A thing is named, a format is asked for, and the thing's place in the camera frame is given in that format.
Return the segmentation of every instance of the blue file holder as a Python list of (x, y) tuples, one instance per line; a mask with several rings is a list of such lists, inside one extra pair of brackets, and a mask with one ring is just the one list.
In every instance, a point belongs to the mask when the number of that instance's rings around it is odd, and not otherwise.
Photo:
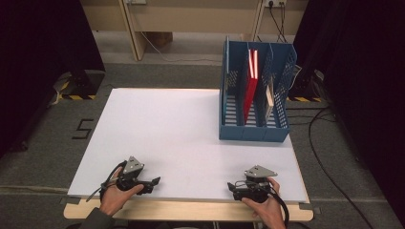
[[(249, 48), (258, 50), (260, 78), (245, 124), (243, 103)], [(220, 87), (220, 139), (284, 142), (289, 133), (286, 100), (296, 59), (291, 44), (226, 39)], [(266, 120), (266, 86), (270, 78), (274, 107)]]

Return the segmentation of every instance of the sleeve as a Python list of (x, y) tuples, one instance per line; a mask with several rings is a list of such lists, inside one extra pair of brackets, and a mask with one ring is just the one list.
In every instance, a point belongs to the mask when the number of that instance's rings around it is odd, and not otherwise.
[(115, 220), (112, 217), (95, 208), (79, 229), (110, 229), (113, 228), (114, 223)]

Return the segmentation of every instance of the red book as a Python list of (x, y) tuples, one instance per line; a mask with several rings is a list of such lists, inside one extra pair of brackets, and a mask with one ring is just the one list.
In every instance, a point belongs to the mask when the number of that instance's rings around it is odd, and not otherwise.
[(256, 85), (258, 80), (258, 53), (257, 50), (249, 50), (249, 64), (247, 67), (247, 79), (245, 87), (245, 99), (244, 99), (244, 119), (245, 124), (247, 117), (249, 116), (250, 106), (253, 102), (254, 93), (256, 91)]

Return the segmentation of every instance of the hand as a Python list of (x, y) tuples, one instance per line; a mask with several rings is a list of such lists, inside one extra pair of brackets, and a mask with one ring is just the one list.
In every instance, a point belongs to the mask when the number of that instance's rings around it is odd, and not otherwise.
[[(119, 167), (113, 175), (113, 178), (118, 177), (119, 171), (122, 167)], [(125, 202), (134, 194), (140, 192), (143, 189), (143, 184), (139, 184), (128, 191), (121, 191), (117, 186), (111, 185), (107, 188), (101, 201), (100, 211), (113, 216), (119, 211), (125, 204)]]
[[(268, 177), (267, 180), (271, 183), (276, 193), (279, 193), (280, 184), (277, 183), (273, 178)], [(283, 215), (281, 214), (280, 204), (274, 198), (268, 198), (263, 203), (258, 203), (250, 198), (242, 198), (242, 202), (248, 207), (253, 209), (253, 217), (259, 216), (263, 223), (272, 229), (285, 229)]]

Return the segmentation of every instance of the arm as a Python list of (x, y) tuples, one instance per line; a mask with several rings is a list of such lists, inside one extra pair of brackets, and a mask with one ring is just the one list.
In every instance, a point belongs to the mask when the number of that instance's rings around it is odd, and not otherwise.
[[(113, 177), (117, 177), (119, 167), (114, 173)], [(115, 220), (113, 215), (118, 212), (125, 202), (134, 194), (140, 192), (143, 189), (143, 185), (137, 185), (128, 191), (120, 191), (116, 185), (111, 184), (105, 191), (104, 197), (101, 201), (100, 208), (95, 208), (81, 224), (80, 229), (109, 229), (114, 225)]]
[[(268, 181), (272, 184), (274, 190), (279, 193), (280, 184), (273, 178), (268, 177)], [(242, 198), (242, 202), (253, 209), (253, 217), (260, 217), (263, 223), (271, 229), (285, 229), (283, 215), (281, 213), (280, 204), (275, 198), (268, 198), (263, 203), (258, 203), (250, 198)]]

